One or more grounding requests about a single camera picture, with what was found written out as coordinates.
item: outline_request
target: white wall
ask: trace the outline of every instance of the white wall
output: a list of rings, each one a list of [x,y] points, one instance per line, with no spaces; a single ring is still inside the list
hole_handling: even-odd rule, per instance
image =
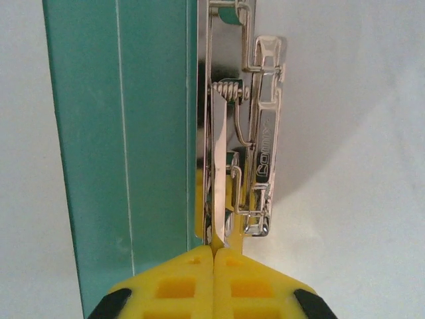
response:
[[[82,317],[41,1],[1,2],[0,256],[0,317]]]
[[[270,235],[339,318],[425,318],[425,3],[258,2],[288,38]]]

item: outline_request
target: coil spring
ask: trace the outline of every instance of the coil spring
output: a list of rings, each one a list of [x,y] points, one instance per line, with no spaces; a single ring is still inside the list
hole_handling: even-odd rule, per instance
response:
[[[241,98],[246,101],[250,98],[250,89],[238,82],[214,82],[212,88],[221,94],[228,102],[234,102]]]

